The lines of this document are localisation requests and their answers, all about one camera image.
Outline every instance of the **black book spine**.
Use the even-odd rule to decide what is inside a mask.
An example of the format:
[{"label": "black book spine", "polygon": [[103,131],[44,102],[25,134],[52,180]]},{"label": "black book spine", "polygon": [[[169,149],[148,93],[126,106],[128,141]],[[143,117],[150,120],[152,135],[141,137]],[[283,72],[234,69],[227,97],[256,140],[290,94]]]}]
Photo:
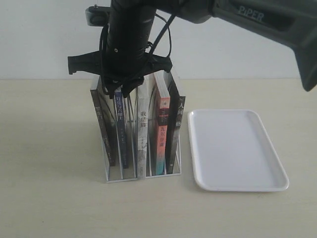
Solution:
[{"label": "black book spine", "polygon": [[176,149],[179,140],[179,132],[183,119],[185,97],[179,97],[178,103],[174,104],[177,107],[171,108],[173,117],[170,122],[171,125],[168,125],[167,139],[166,139],[166,173],[172,174],[174,169],[174,163],[176,158]]},{"label": "black book spine", "polygon": [[95,106],[95,111],[96,111],[96,115],[97,115],[100,131],[101,131],[102,139],[103,139],[103,142],[104,142],[104,145],[105,145],[105,148],[106,148],[106,153],[107,153],[107,156],[108,156],[109,165],[110,166],[115,166],[115,159],[112,157],[111,147],[110,147],[110,143],[109,143],[109,138],[108,138],[108,134],[107,134],[107,131],[106,131],[105,118],[104,118],[104,115],[103,115],[103,110],[102,110],[102,107],[101,107],[98,91],[97,90],[90,90],[90,92],[91,92],[91,96],[93,98],[93,103],[94,103],[94,106]]},{"label": "black book spine", "polygon": [[118,128],[118,140],[120,147],[120,155],[122,167],[124,169],[129,168],[127,159],[127,136],[125,132],[125,119],[123,109],[123,97],[121,92],[114,93],[116,115],[117,115],[117,128]]}]

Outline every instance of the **table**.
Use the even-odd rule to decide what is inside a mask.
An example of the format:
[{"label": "table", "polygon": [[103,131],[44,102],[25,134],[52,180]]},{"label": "table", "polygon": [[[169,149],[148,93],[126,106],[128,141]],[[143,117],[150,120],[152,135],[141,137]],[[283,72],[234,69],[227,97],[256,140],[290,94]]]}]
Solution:
[{"label": "table", "polygon": [[317,237],[317,89],[299,79],[183,80],[185,111],[259,113],[290,179],[277,193],[205,192],[187,118],[181,176],[105,183],[90,80],[0,80],[0,237]]}]

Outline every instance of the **white wall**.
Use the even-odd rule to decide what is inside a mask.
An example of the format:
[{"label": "white wall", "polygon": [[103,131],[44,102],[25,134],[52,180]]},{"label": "white wall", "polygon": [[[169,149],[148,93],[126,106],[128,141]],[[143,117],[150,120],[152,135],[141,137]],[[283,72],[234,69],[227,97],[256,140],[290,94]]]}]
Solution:
[{"label": "white wall", "polygon": [[[68,75],[67,56],[98,50],[101,28],[86,24],[84,10],[109,0],[2,0],[0,79],[92,78]],[[154,40],[163,23],[155,21]],[[181,78],[299,77],[293,52],[219,19],[195,25],[173,22],[172,59]],[[168,51],[167,37],[157,54]]]}]

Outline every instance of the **book spine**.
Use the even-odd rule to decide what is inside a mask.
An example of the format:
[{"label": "book spine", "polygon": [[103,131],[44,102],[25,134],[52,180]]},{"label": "book spine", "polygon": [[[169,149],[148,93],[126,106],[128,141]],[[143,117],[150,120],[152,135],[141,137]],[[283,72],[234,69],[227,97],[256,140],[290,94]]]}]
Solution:
[{"label": "book spine", "polygon": [[156,175],[162,175],[164,171],[169,101],[170,98],[158,100]]},{"label": "book spine", "polygon": [[149,118],[149,96],[143,85],[138,88],[138,153],[137,153],[137,177],[146,178],[146,161],[148,150],[148,118]]},{"label": "book spine", "polygon": [[122,167],[124,169],[129,168],[127,160],[127,136],[125,131],[124,109],[123,109],[123,97],[121,91],[114,93],[116,115],[117,115],[117,128],[118,128],[118,140],[121,154]]},{"label": "book spine", "polygon": [[101,131],[102,139],[103,139],[103,142],[104,142],[104,145],[106,148],[106,154],[108,156],[109,165],[115,166],[115,160],[111,155],[111,147],[110,147],[110,143],[109,143],[108,134],[106,131],[106,123],[105,123],[105,118],[103,115],[103,110],[101,107],[98,91],[97,90],[90,90],[90,92],[91,92],[91,96],[93,98],[93,103],[95,106],[95,111],[96,111],[100,131]]},{"label": "book spine", "polygon": [[183,112],[184,112],[184,105],[185,105],[185,97],[181,96],[179,97],[178,101],[178,107],[177,107],[177,115],[176,115],[176,120],[173,121],[174,123],[171,135],[169,137],[169,143],[170,144],[170,150],[168,154],[166,155],[168,158],[166,159],[166,172],[168,174],[172,174],[174,170],[174,164],[175,164],[175,158],[176,158],[176,149],[179,141],[179,132],[180,132],[180,127],[182,124],[182,119],[183,119]]}]

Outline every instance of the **white tray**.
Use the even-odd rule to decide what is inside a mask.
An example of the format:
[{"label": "white tray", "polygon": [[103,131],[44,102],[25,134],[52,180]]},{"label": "white tray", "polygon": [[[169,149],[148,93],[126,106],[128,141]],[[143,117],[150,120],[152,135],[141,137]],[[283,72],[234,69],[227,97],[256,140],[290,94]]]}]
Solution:
[{"label": "white tray", "polygon": [[289,180],[260,117],[248,110],[188,115],[196,183],[209,191],[283,191]]}]

